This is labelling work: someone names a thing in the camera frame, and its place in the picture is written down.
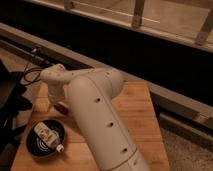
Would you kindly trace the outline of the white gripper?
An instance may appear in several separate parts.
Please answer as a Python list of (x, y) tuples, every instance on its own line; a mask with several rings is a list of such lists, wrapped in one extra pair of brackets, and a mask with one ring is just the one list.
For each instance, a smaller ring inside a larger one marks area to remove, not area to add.
[(64, 86), (62, 84), (48, 85), (48, 99), (52, 104), (65, 99)]

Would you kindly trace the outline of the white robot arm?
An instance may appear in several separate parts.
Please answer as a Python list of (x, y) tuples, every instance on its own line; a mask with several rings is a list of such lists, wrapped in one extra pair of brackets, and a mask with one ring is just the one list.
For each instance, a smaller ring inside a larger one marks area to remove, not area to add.
[(115, 68), (68, 71), (56, 64), (41, 72), (49, 101), (67, 100), (100, 171), (151, 171), (112, 105), (124, 80)]

